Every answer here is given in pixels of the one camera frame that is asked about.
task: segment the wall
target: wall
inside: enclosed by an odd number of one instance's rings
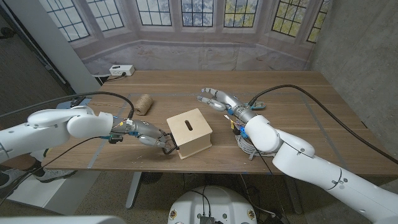
[[[105,31],[92,3],[73,2],[89,36],[70,45],[91,74],[102,75],[114,64],[137,70],[303,70],[314,46],[307,38],[324,1],[302,0],[306,10],[295,37],[272,30],[279,0],[258,1],[253,27],[225,27],[226,0],[214,0],[212,27],[183,26],[181,0],[168,1],[171,26],[142,25],[136,0],[115,0],[123,27]]]
[[[398,157],[398,2],[333,0],[310,58]]]
[[[7,0],[6,3],[75,92],[84,93],[100,88],[39,1]]]

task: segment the black cable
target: black cable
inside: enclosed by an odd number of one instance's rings
[[[6,201],[6,199],[8,198],[8,196],[10,196],[11,192],[12,192],[13,190],[15,190],[23,181],[25,181],[26,179],[28,179],[31,175],[33,175],[33,174],[35,174],[37,171],[43,169],[44,167],[46,167],[47,165],[49,165],[50,163],[52,163],[54,160],[58,159],[59,157],[63,156],[65,153],[67,153],[68,151],[70,151],[70,150],[73,149],[74,147],[77,147],[77,146],[83,144],[84,142],[87,142],[87,141],[92,140],[92,139],[94,139],[94,138],[100,138],[100,137],[99,137],[99,136],[98,136],[98,137],[92,137],[92,138],[86,139],[86,140],[84,140],[84,141],[82,141],[82,142],[80,142],[80,143],[78,143],[78,144],[76,144],[76,145],[70,147],[68,150],[66,150],[65,152],[61,153],[59,156],[57,156],[56,158],[54,158],[53,160],[51,160],[50,162],[48,162],[46,165],[44,165],[44,166],[42,166],[42,167],[36,169],[35,171],[31,172],[29,175],[27,175],[23,180],[21,180],[15,187],[13,187],[13,188],[8,192],[8,194],[1,200],[1,202],[0,202],[0,207],[1,207],[1,205],[4,203],[4,201]]]
[[[202,194],[202,193],[200,193],[200,192],[197,192],[196,190],[190,190],[190,191],[195,192],[195,193],[198,193],[198,194],[204,196],[204,198],[207,200],[207,204],[209,205],[209,217],[210,217],[210,214],[211,214],[210,202],[209,202],[209,200],[207,199],[206,195],[204,195],[204,194]],[[203,216],[204,216],[204,215],[205,215],[205,203],[203,202]]]
[[[201,201],[203,202],[203,215],[205,215],[205,189],[206,189],[206,184],[203,187],[203,191],[201,193]]]
[[[79,94],[75,94],[75,95],[63,96],[63,97],[59,97],[59,98],[56,98],[56,99],[47,100],[45,102],[36,103],[35,105],[27,106],[25,108],[21,108],[21,109],[15,110],[15,111],[11,111],[11,112],[2,114],[2,115],[0,115],[0,118],[3,118],[5,116],[9,116],[9,115],[12,115],[12,114],[15,114],[15,113],[19,113],[19,112],[22,112],[22,111],[25,111],[25,110],[29,110],[29,109],[32,109],[32,108],[36,108],[38,106],[46,105],[48,103],[53,103],[53,102],[62,101],[62,100],[69,100],[71,98],[76,98],[76,97],[80,97],[80,96],[90,96],[90,95],[110,95],[110,96],[119,97],[119,98],[123,99],[124,101],[128,102],[130,107],[131,107],[131,111],[129,113],[128,118],[131,119],[133,114],[134,114],[134,105],[126,97],[124,97],[122,95],[119,95],[117,93],[111,93],[111,92],[107,92],[107,91],[95,91],[95,92],[89,92],[89,93],[79,93]]]
[[[351,130],[349,127],[347,127],[343,122],[341,122],[333,113],[331,113],[321,102],[319,102],[314,96],[312,96],[310,93],[308,93],[307,91],[303,90],[302,88],[296,86],[296,85],[279,85],[279,86],[275,86],[272,88],[269,88],[268,90],[264,90],[262,92],[260,92],[259,94],[257,94],[249,103],[248,106],[252,106],[254,104],[254,102],[257,100],[257,98],[259,98],[261,95],[268,93],[270,91],[273,90],[277,90],[279,88],[286,88],[286,87],[290,87],[290,88],[295,88],[297,90],[300,90],[302,93],[306,94],[307,96],[309,96],[314,102],[316,102],[326,113],[328,113],[329,116],[331,116],[338,124],[340,124],[345,130],[347,130],[350,134],[352,134],[354,137],[356,137],[358,140],[360,140],[361,142],[363,142],[365,145],[369,146],[371,149],[375,150],[376,152],[380,153],[382,156],[386,157],[387,159],[389,159],[390,161],[398,164],[398,160],[395,159],[394,157],[390,156],[388,153],[383,152],[382,150],[380,150],[379,148],[377,148],[376,146],[373,146],[371,143],[367,142],[365,139],[361,138],[361,136],[358,136],[353,130]]]
[[[120,75],[120,76],[118,76],[116,78],[108,79],[105,82],[112,82],[112,81],[115,81],[115,80],[120,79],[120,78],[125,77],[125,76],[126,76],[126,72],[123,72],[122,75]]]

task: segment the concrete wall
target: concrete wall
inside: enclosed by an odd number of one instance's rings
[[[396,158],[397,9],[395,0],[333,0],[309,65],[322,72]]]

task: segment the window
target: window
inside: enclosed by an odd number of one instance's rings
[[[68,42],[89,36],[71,0],[40,0],[40,3]]]
[[[169,0],[137,0],[144,26],[171,26]]]
[[[325,20],[326,13],[328,12],[330,5],[330,0],[323,0],[321,9],[319,10],[317,19],[314,22],[314,25],[312,27],[310,36],[308,37],[309,42],[316,43],[318,39],[318,34],[321,31],[321,27],[323,24],[323,21]]]
[[[280,0],[272,30],[295,37],[303,21],[308,0]]]
[[[258,0],[226,0],[224,27],[253,27]]]
[[[213,0],[181,0],[182,25],[213,26]]]
[[[123,27],[114,0],[86,0],[102,31]]]

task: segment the floor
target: floor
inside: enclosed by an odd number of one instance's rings
[[[238,175],[184,174],[184,190],[183,174],[164,173],[160,180],[153,184],[141,184],[136,204],[128,210],[124,207],[124,203],[132,175],[132,172],[102,172],[75,215],[116,215],[126,223],[167,223],[167,215],[174,201],[195,187],[204,184],[221,185],[243,195],[243,183]],[[314,185],[297,181],[304,210],[304,214],[297,215],[293,212],[288,198],[284,177],[244,175],[244,178],[248,186],[253,185],[259,190],[258,196],[255,190],[249,192],[254,203],[267,210],[281,213],[284,211],[290,223],[369,223],[360,214]],[[373,177],[369,180],[398,194],[398,181],[392,177]],[[5,202],[0,207],[2,217],[21,215],[56,215],[56,213],[11,202]],[[270,223],[263,214],[260,214],[259,218],[264,223]]]

